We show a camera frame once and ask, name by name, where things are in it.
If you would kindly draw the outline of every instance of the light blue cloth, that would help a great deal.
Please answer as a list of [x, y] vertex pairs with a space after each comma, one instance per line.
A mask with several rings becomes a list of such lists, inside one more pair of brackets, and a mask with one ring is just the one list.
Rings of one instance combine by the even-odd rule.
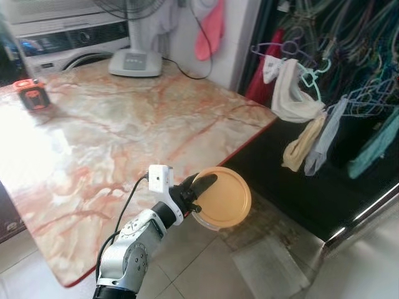
[[341, 98], [341, 100], [334, 106], [328, 119], [325, 121], [326, 124], [323, 132], [316, 139], [312, 149], [306, 157], [304, 169], [306, 176], [314, 176], [327, 159], [327, 152], [330, 148], [331, 142], [334, 140], [338, 132], [339, 120], [344, 114], [347, 104], [348, 99]]
[[360, 176], [378, 159], [395, 139], [399, 130], [399, 107], [384, 122], [380, 130], [363, 145], [356, 159], [348, 163], [348, 174], [352, 179]]

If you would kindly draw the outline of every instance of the marble tabletop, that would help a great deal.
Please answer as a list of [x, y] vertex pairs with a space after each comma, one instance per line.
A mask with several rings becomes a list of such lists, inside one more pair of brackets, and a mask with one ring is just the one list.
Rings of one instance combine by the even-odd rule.
[[[0, 88], [0, 180], [58, 281], [90, 273], [150, 164], [175, 182], [215, 166], [270, 124], [269, 109], [165, 64], [158, 78], [109, 75], [107, 61], [45, 78], [50, 109]], [[141, 183], [122, 224], [155, 203]]]

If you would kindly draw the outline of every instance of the fan base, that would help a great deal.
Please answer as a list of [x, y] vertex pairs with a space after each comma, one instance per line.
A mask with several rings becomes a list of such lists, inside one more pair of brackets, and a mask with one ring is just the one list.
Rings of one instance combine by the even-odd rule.
[[118, 50], [108, 66], [110, 74], [127, 77], [156, 77], [161, 70], [161, 54], [135, 49]]

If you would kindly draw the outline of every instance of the washing machine control panel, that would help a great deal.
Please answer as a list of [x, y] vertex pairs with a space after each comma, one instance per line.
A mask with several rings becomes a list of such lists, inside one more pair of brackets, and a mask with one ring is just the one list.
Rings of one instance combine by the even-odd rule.
[[58, 53], [128, 37], [127, 22], [19, 38], [26, 57]]

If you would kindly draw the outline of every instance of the orange plate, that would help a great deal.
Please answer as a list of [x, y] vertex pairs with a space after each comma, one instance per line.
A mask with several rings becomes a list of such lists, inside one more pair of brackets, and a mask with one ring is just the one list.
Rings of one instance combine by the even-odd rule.
[[195, 202], [202, 207], [199, 218], [211, 227], [226, 228], [239, 224], [251, 208], [247, 183], [238, 173], [225, 167], [207, 168], [195, 179], [207, 174], [216, 174], [218, 180]]

